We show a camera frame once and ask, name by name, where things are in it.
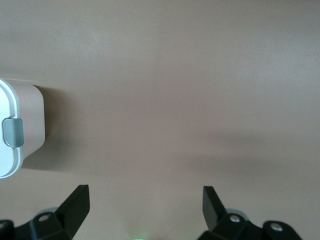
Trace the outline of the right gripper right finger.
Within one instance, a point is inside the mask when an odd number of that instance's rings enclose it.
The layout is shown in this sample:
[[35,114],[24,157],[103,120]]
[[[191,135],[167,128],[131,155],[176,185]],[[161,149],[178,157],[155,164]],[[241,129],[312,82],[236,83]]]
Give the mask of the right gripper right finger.
[[204,186],[202,213],[207,230],[200,240],[300,240],[301,236],[287,223],[268,220],[254,225],[242,213],[227,211],[212,186]]

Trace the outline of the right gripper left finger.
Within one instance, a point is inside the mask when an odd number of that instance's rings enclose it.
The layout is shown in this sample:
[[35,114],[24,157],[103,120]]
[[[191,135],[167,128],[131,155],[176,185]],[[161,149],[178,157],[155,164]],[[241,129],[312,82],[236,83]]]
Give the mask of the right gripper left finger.
[[47,208],[30,221],[15,226],[10,219],[0,221],[2,240],[72,240],[90,211],[88,185],[79,185],[57,208]]

